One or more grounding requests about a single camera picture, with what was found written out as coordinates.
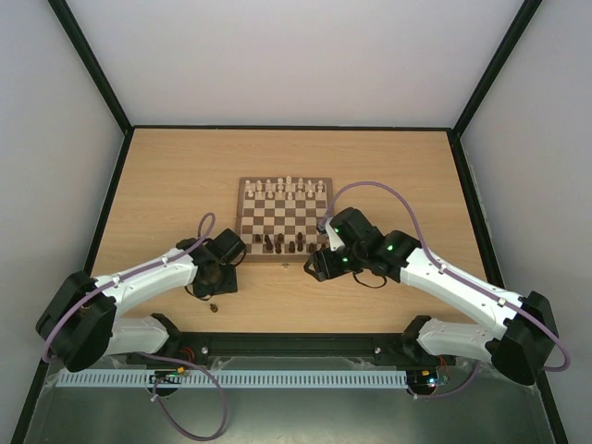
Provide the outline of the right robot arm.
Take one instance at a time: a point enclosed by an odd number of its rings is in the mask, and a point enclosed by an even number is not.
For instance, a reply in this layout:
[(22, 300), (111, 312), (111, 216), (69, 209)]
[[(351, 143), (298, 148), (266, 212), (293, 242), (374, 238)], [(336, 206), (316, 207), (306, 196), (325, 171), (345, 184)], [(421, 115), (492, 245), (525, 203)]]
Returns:
[(422, 290), (470, 318), (447, 323), (418, 315), (401, 333), (396, 349), (421, 363), (430, 356), (458, 356), (492, 364), (515, 383), (533, 385), (554, 347), (557, 328), (549, 300), (533, 291), (524, 297), (474, 277), (402, 231), (384, 235), (359, 210), (349, 207), (322, 230), (328, 245), (304, 265), (319, 282), (364, 271), (385, 281)]

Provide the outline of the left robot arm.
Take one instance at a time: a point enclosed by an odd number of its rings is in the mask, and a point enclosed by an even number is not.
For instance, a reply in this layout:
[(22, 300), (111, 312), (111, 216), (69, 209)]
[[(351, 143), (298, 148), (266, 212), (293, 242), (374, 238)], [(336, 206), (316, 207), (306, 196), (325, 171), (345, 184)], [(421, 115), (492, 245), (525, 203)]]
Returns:
[(232, 230), (217, 237), (189, 238), (123, 272), (69, 275), (38, 319), (43, 355), (79, 372), (109, 355), (148, 353), (173, 358), (179, 329), (163, 314), (127, 318), (126, 312), (168, 290), (185, 288), (201, 300), (238, 289), (236, 266), (247, 247)]

